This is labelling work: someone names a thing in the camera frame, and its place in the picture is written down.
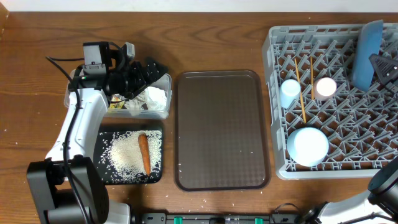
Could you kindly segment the pink cup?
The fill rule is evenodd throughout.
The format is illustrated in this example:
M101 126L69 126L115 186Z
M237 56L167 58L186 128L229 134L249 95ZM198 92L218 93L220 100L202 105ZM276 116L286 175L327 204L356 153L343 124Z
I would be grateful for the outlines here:
M329 77L318 79L314 83L314 97L316 100L327 100L334 96L337 84Z

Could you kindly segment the white tissue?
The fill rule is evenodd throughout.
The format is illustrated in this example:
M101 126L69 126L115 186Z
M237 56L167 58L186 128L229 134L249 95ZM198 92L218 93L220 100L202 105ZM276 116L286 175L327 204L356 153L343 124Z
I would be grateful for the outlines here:
M134 99L126 101L124 107L131 114L139 114L141 111L163 111L167 106L167 97L164 90L156 87L147 87Z

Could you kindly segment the dark blue plate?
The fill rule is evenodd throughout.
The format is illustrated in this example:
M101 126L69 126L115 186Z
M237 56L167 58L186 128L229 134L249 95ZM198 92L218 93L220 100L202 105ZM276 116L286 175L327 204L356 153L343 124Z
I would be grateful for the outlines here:
M372 21L365 24L359 33L350 80L361 91L368 91L371 86L374 69L369 57L379 53L383 25L383 20Z

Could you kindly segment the wooden chopstick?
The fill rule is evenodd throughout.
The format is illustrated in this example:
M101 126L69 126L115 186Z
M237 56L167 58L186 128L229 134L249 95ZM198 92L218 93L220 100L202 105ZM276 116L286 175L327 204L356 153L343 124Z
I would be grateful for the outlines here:
M313 77L313 57L310 56L310 84L312 86L311 89L311 100L315 99L315 92L314 92L314 77Z
M305 106L304 106L303 95L302 95L302 87L301 87L298 63L297 63L296 58L294 58L294 63L295 63L295 72L296 72L297 82L299 84L299 90L300 90L299 99L300 99L300 106L301 106L301 110L302 110L302 118L303 118L303 123L306 124L307 118L306 118L306 114L305 114Z

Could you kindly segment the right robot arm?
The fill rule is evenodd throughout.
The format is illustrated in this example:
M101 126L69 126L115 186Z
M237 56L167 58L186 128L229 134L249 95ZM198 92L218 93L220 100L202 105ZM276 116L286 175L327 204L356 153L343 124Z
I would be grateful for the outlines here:
M301 128L288 137L290 157L301 165L317 165L329 142L316 128ZM339 202L326 202L301 217L299 223L397 223L397 159L379 170L367 191Z

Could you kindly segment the orange carrot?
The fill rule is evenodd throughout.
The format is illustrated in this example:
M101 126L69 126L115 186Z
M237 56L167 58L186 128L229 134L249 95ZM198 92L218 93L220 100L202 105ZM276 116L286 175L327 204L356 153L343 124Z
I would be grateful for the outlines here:
M145 134L139 135L138 143L142 155L144 170L146 172L146 175L150 175L151 166L150 166L149 143Z

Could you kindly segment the light blue cup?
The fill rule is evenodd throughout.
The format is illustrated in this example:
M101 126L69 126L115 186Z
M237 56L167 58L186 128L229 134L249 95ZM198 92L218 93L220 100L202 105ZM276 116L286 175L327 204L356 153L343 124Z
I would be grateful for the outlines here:
M297 100L300 95L299 83L297 80L288 79L282 82L279 88L280 106L289 108L294 100Z

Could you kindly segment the light blue bowl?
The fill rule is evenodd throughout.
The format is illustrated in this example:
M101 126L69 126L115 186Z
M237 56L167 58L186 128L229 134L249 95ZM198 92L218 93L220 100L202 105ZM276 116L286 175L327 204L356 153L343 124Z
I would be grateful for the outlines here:
M306 127L293 131L287 138L290 158L301 166L320 164L329 150L329 140L319 129Z

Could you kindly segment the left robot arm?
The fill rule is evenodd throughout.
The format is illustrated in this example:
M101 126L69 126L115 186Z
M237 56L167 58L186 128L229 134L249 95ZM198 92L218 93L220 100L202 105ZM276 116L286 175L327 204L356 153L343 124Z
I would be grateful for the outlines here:
M151 57L145 66L127 56L86 59L69 76L67 115L58 138L39 162L27 168L27 181L41 223L133 223L131 207L109 199L93 164L100 124L114 94L131 99L168 68Z

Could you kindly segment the foil snack wrapper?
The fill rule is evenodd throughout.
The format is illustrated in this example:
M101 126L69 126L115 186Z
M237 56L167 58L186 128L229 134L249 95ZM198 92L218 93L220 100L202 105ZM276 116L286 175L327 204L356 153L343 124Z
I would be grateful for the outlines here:
M111 102L109 104L110 109L123 109L124 104L125 104L126 98L119 95L115 94L111 98Z

